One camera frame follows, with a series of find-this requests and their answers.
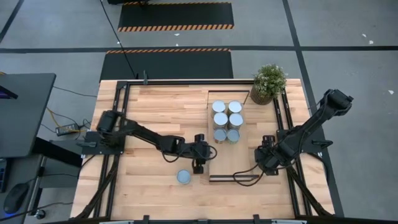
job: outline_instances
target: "can lid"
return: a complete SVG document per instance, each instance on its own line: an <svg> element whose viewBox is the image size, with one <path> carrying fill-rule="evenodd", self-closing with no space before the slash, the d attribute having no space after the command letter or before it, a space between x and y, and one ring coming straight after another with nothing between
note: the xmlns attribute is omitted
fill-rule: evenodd
<svg viewBox="0 0 398 224"><path fill-rule="evenodd" d="M211 107L213 108L213 111L215 111L215 112L224 112L225 111L225 104L224 104L224 101L222 101L222 100L214 101L214 103Z"/></svg>
<svg viewBox="0 0 398 224"><path fill-rule="evenodd" d="M177 173L177 180L181 184L188 184L191 181L191 174L187 170L180 170Z"/></svg>
<svg viewBox="0 0 398 224"><path fill-rule="evenodd" d="M233 100L229 102L228 108L232 113L239 113L242 111L242 104L239 101Z"/></svg>
<svg viewBox="0 0 398 224"><path fill-rule="evenodd" d="M214 115L214 122L218 125L224 125L228 122L228 116L225 113L216 113Z"/></svg>
<svg viewBox="0 0 398 224"><path fill-rule="evenodd" d="M233 113L229 116L229 122L235 126L240 126L243 124L243 117L238 113Z"/></svg>
<svg viewBox="0 0 398 224"><path fill-rule="evenodd" d="M214 130L214 139L224 141L226 139L226 131L222 128Z"/></svg>
<svg viewBox="0 0 398 224"><path fill-rule="evenodd" d="M227 133L227 137L231 141L238 141L239 140L239 131L236 129L230 129Z"/></svg>

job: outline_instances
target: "computer mouse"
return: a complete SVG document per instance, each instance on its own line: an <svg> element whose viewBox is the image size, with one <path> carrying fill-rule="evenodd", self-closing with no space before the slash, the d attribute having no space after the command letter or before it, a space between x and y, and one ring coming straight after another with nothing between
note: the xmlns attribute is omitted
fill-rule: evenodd
<svg viewBox="0 0 398 224"><path fill-rule="evenodd" d="M5 201L3 209L7 214L13 214L18 211L21 207L24 199L27 195L27 191L29 190L29 184L17 184L15 185L10 192L8 193Z"/></svg>

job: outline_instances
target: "concrete floor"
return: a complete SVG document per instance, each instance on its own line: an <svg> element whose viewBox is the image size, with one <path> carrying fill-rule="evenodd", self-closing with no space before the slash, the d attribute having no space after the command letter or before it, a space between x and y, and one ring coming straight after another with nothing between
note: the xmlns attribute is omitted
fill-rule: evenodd
<svg viewBox="0 0 398 224"><path fill-rule="evenodd" d="M2 30L18 0L0 0ZM181 2L181 0L154 0ZM233 30L194 30L122 33L125 47L163 46L293 46L283 1L231 0ZM395 0L289 0L301 46L398 45L398 1ZM114 25L121 6L105 8ZM9 30L0 42L6 49L60 49L117 47L117 40L99 0L24 0ZM341 204L346 217L398 220L398 51L305 51L303 59L315 95L319 100L329 88L353 96L352 110L333 118L323 128L329 147ZM248 78L261 65L277 63L288 78L302 78L294 51L234 50L231 53L235 78ZM0 53L0 71L6 73L57 74L55 85L95 95L104 53ZM80 123L90 120L95 99L53 90L49 108ZM69 123L59 119L60 123ZM46 113L43 124L55 128ZM57 138L41 128L39 136ZM45 189L41 205L71 202L74 188ZM47 209L40 222L66 220L71 206ZM39 223L28 217L26 223Z"/></svg>

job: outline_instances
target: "computer monitor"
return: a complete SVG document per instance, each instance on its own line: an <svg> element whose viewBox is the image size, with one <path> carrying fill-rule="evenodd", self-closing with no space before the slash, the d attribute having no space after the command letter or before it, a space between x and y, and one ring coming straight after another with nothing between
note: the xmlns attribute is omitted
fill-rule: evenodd
<svg viewBox="0 0 398 224"><path fill-rule="evenodd" d="M18 95L9 91L3 86L0 86L0 99L16 99Z"/></svg>

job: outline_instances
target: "black floor mat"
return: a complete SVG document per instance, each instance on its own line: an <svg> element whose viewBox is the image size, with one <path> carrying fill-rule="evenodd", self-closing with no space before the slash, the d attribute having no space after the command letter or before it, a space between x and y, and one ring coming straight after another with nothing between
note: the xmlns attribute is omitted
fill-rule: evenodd
<svg viewBox="0 0 398 224"><path fill-rule="evenodd" d="M125 50L127 58L143 79L233 78L229 49ZM105 55L101 80L134 79L122 50Z"/></svg>
<svg viewBox="0 0 398 224"><path fill-rule="evenodd" d="M232 29L231 3L187 2L125 3L119 21L119 32Z"/></svg>

